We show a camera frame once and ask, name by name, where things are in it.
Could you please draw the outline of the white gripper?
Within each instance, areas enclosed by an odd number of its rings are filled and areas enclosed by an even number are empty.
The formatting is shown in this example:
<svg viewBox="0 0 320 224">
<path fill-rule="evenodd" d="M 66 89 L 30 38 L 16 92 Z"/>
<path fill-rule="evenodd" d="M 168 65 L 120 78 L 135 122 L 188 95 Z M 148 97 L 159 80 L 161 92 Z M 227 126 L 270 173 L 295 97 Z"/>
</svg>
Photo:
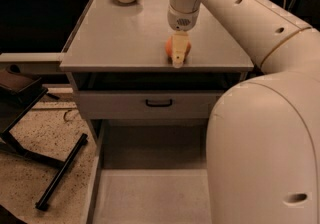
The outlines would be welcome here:
<svg viewBox="0 0 320 224">
<path fill-rule="evenodd" d="M 184 31 L 189 31 L 196 25 L 199 10 L 199 4 L 168 7 L 168 23 L 173 30 L 176 30 L 171 37 L 171 59 L 175 68 L 180 68 L 184 64 L 190 47 L 188 33 Z"/>
</svg>

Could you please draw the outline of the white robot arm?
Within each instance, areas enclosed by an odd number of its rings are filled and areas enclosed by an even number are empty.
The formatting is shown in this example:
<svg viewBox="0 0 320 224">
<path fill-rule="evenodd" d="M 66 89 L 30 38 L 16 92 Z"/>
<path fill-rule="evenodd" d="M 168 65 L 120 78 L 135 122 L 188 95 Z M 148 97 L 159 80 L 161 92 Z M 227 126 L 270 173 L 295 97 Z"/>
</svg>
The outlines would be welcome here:
<svg viewBox="0 0 320 224">
<path fill-rule="evenodd" d="M 319 224 L 318 31 L 269 0 L 170 0 L 170 26 L 196 2 L 261 71 L 225 92 L 210 114 L 212 224 Z"/>
</svg>

